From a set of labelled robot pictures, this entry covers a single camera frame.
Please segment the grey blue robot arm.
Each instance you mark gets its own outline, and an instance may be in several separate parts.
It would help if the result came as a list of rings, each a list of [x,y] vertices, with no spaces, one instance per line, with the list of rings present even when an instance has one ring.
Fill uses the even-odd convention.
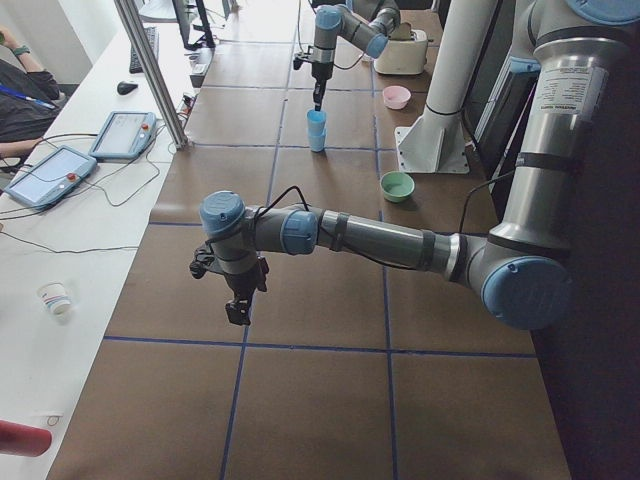
[[[338,36],[378,57],[394,27],[394,1],[353,1],[317,10],[315,39],[296,54],[294,69],[313,65],[319,114]],[[463,167],[451,147],[460,142],[460,113],[479,57],[463,41],[484,40],[498,1],[451,1],[438,61],[423,114],[396,129],[398,164],[412,173],[453,172]],[[224,276],[234,297],[230,323],[249,325],[255,290],[265,292],[267,261],[258,252],[310,254],[314,247],[347,251],[392,268],[431,271],[474,290],[486,309],[506,325],[537,330],[563,318],[571,278],[567,214],[579,150],[590,133],[611,66],[630,49],[639,24],[639,1],[516,1],[513,37],[505,59],[511,75],[533,77],[531,108],[512,171],[487,181],[511,179],[501,222],[485,238],[463,233],[468,194],[458,231],[440,235],[309,206],[299,187],[289,187],[269,206],[245,206],[231,191],[207,196],[200,206],[206,242],[194,252],[194,278]],[[275,205],[291,190],[301,202]]]
[[[314,41],[308,50],[316,111],[322,109],[326,85],[333,75],[338,38],[378,58],[399,25],[400,9],[395,1],[345,1],[316,7]]]

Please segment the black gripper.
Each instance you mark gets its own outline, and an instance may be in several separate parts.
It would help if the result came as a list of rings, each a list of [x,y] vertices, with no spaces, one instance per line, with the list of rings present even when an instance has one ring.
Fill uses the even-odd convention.
[[[238,326],[249,326],[251,299],[254,291],[267,291],[266,277],[269,273],[267,260],[257,256],[254,264],[242,273],[225,273],[227,285],[231,288],[234,299],[225,304],[228,321]]]
[[[325,95],[325,82],[332,78],[333,75],[334,64],[332,62],[322,63],[322,62],[313,62],[312,63],[312,77],[316,80],[314,90],[313,90],[313,102],[314,102],[314,110],[321,111],[323,99]]]

